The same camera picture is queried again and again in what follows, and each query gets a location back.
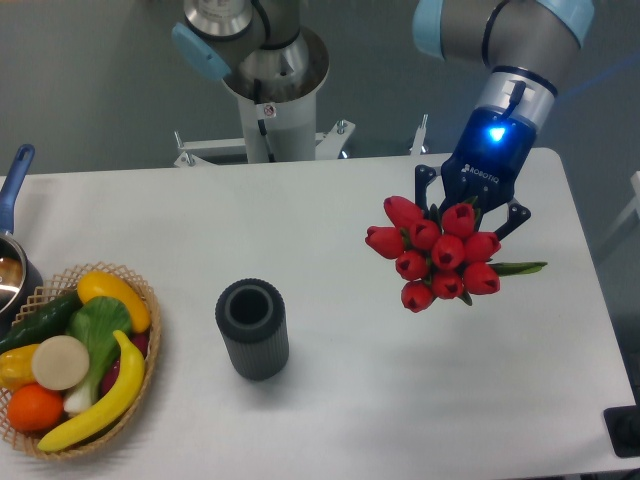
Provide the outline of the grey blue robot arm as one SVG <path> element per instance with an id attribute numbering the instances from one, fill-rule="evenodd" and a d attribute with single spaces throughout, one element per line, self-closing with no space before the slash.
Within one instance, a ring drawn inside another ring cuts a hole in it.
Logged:
<path id="1" fill-rule="evenodd" d="M 321 38 L 300 22 L 296 1 L 188 1 L 172 40 L 201 76 L 222 82 L 238 102 L 252 163 L 334 159 L 339 129 L 316 131 L 316 95 L 329 72 Z M 422 1 L 412 35 L 440 59 L 483 63 L 490 72 L 451 155 L 415 173 L 415 197 L 427 203 L 435 180 L 444 205 L 473 199 L 482 212 L 506 207 L 504 238 L 530 217 L 515 198 L 522 166 L 594 16 L 589 1 Z"/>

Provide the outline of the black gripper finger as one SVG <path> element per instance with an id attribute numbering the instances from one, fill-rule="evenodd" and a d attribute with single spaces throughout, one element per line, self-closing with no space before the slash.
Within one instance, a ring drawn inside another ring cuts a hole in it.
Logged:
<path id="1" fill-rule="evenodd" d="M 507 203 L 506 221 L 497 228 L 494 233 L 499 240 L 504 240 L 530 218 L 530 209 L 522 205 L 517 199 L 513 198 Z"/>
<path id="2" fill-rule="evenodd" d="M 441 167 L 419 164 L 414 169 L 414 202 L 421 210 L 429 209 L 428 188 L 441 175 Z"/>

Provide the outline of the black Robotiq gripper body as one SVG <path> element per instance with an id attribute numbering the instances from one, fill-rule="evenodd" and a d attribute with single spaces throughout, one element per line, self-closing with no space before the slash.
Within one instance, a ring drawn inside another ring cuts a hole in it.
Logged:
<path id="1" fill-rule="evenodd" d="M 508 203 L 536 137 L 536 130 L 526 123 L 503 119 L 489 109 L 474 110 L 454 152 L 441 166 L 441 210 L 472 197 L 484 213 Z"/>

